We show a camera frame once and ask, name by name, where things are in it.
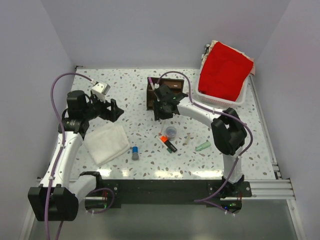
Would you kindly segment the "brown wooden desk organizer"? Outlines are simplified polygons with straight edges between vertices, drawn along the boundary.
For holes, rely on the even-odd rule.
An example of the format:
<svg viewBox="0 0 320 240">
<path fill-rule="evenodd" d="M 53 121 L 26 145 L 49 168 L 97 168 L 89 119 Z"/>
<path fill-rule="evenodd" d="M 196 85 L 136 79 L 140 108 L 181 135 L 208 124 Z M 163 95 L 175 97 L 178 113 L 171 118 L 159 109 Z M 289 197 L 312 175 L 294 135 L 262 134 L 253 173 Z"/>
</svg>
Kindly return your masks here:
<svg viewBox="0 0 320 240">
<path fill-rule="evenodd" d="M 151 77 L 153 84 L 157 84 L 158 77 Z M 147 88 L 146 88 L 146 110 L 151 111 L 154 109 L 153 102 L 156 100 L 160 100 L 160 95 L 167 95 L 167 92 L 172 92 L 175 95 L 182 93 L 184 88 L 184 80 L 183 79 L 173 79 L 173 78 L 162 78 L 160 80 L 159 88 L 154 90 L 151 89 L 150 83 L 147 77 Z M 166 91 L 163 93 L 161 86 L 166 85 Z"/>
</svg>

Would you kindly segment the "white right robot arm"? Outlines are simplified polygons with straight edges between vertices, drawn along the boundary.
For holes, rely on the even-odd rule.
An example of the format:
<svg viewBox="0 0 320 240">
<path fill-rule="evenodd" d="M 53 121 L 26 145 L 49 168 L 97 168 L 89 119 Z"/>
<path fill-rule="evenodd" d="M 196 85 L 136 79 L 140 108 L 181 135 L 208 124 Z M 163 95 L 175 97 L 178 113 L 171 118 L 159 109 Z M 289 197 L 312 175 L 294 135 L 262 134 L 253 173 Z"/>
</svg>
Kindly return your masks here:
<svg viewBox="0 0 320 240">
<path fill-rule="evenodd" d="M 157 98 L 153 102 L 156 120 L 170 119 L 174 115 L 197 120 L 212 130 L 214 145 L 222 153 L 224 182 L 210 196 L 195 201 L 208 201 L 222 190 L 227 196 L 235 196 L 241 190 L 239 182 L 244 177 L 241 163 L 242 155 L 253 143 L 251 130 L 240 120 L 237 112 L 233 108 L 217 111 L 193 100 L 191 95 L 183 92 L 174 93 L 165 84 L 156 88 L 154 94 Z M 247 135 L 250 135 L 250 142 L 247 148 L 243 148 Z"/>
</svg>

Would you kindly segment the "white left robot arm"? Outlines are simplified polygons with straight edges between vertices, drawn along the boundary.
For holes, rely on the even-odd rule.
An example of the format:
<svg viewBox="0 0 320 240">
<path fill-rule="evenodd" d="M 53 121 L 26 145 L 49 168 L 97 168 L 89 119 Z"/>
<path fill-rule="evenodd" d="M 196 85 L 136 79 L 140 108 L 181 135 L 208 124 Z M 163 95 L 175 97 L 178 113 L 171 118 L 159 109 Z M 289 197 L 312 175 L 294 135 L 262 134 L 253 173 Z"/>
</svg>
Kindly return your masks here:
<svg viewBox="0 0 320 240">
<path fill-rule="evenodd" d="M 96 94 L 87 95 L 82 90 L 69 92 L 66 101 L 67 108 L 58 115 L 60 123 L 52 160 L 39 186 L 31 187 L 27 195 L 40 222 L 73 221 L 83 198 L 89 194 L 99 196 L 103 192 L 99 172 L 82 172 L 70 185 L 71 171 L 89 122 L 101 118 L 114 123 L 124 113 L 115 99 L 100 100 Z"/>
</svg>

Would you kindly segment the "pink capped white marker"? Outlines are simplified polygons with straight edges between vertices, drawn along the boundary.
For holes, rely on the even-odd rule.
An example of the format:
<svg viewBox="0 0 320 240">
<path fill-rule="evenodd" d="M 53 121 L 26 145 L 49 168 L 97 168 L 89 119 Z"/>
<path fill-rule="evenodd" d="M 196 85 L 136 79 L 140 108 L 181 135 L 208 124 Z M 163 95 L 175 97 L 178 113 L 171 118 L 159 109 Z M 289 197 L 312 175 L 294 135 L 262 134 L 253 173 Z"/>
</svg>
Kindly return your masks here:
<svg viewBox="0 0 320 240">
<path fill-rule="evenodd" d="M 150 84 L 151 89 L 154 90 L 154 89 L 155 89 L 155 86 L 154 86 L 154 83 L 153 83 L 153 81 L 152 81 L 152 78 L 151 78 L 151 77 L 148 77 L 148 81 L 149 81 L 149 84 Z"/>
</svg>

